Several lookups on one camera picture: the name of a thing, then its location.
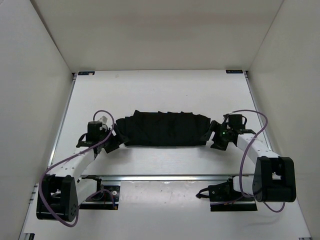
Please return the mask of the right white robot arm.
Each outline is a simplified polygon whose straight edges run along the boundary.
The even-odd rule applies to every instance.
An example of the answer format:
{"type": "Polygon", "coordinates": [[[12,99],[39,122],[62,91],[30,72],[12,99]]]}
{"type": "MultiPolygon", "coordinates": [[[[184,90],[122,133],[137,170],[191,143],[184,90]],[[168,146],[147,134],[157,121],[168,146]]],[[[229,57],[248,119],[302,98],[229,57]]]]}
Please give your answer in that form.
{"type": "Polygon", "coordinates": [[[295,166],[290,157],[280,156],[258,140],[262,133],[247,128],[242,114],[226,114],[219,123],[201,118],[200,142],[212,140],[212,149],[226,151],[230,143],[242,150],[239,175],[227,182],[209,185],[200,190],[198,199],[210,199],[218,204],[231,204],[242,198],[261,203],[292,203],[296,200],[295,166]]]}

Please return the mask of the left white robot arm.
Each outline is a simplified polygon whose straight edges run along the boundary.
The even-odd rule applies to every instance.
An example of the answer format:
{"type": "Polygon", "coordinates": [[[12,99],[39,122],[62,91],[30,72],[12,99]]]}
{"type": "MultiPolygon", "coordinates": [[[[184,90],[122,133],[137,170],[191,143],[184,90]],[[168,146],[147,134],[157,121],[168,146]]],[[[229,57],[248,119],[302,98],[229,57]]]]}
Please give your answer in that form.
{"type": "Polygon", "coordinates": [[[120,131],[114,118],[107,126],[107,118],[93,119],[80,136],[76,147],[80,152],[61,160],[42,174],[38,183],[36,217],[39,220],[59,221],[74,227],[83,202],[109,195],[111,208],[117,209],[112,191],[100,183],[100,177],[83,175],[101,152],[117,150],[128,139],[120,131]]]}

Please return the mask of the black pleated skirt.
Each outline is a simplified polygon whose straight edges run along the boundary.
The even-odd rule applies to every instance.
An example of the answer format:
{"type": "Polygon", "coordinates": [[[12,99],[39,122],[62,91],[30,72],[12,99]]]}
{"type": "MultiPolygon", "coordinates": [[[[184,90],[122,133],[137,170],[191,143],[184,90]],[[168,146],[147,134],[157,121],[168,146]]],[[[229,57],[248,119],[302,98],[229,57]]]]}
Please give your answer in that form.
{"type": "Polygon", "coordinates": [[[116,120],[126,146],[195,147],[207,143],[211,119],[192,112],[140,112],[116,120]]]}

